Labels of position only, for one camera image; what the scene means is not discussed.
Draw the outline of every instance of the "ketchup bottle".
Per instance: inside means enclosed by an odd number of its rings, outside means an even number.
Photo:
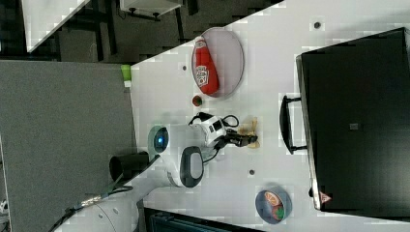
[[[212,61],[211,54],[209,53],[208,46],[206,45],[205,38],[195,38],[195,81],[202,93],[206,95],[212,95],[220,87],[218,81],[217,69]]]

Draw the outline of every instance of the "small cup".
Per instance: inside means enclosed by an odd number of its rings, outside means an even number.
[[[275,199],[271,202],[268,201],[265,196],[266,193],[268,195],[273,194],[280,202],[275,203]],[[278,224],[290,215],[292,202],[287,192],[283,188],[276,186],[260,191],[256,195],[255,207],[257,213],[263,220],[270,224]],[[278,219],[277,215],[274,214],[281,215],[282,219]]]

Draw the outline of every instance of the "small bowl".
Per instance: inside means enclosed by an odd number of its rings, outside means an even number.
[[[274,206],[265,198],[265,192],[273,193],[278,197],[279,201],[283,206],[283,218],[282,220],[277,220],[274,218],[272,211]],[[292,211],[292,202],[287,192],[281,187],[273,187],[260,191],[255,198],[255,207],[259,216],[270,224],[278,224],[281,221],[285,220]]]

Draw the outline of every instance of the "table leg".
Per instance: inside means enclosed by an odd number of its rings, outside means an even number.
[[[115,31],[114,31],[114,20],[112,18],[112,7],[111,0],[105,0],[105,14],[107,16],[107,27],[108,27],[108,39],[109,39],[109,51],[110,54],[117,53],[117,42],[115,40]]]
[[[102,30],[100,26],[99,16],[99,2],[98,0],[92,0],[93,13],[94,13],[94,32],[96,34],[96,44],[97,44],[97,57],[98,60],[103,60],[103,39]]]

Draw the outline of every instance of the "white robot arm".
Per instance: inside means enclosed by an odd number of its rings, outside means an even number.
[[[245,146],[257,139],[227,130],[225,126],[230,125],[216,116],[199,113],[193,119],[189,125],[153,127],[148,135],[148,167],[113,192],[69,209],[50,232],[132,232],[138,223],[136,202],[152,190],[193,188],[201,181],[204,163],[214,150],[218,152],[227,143]]]

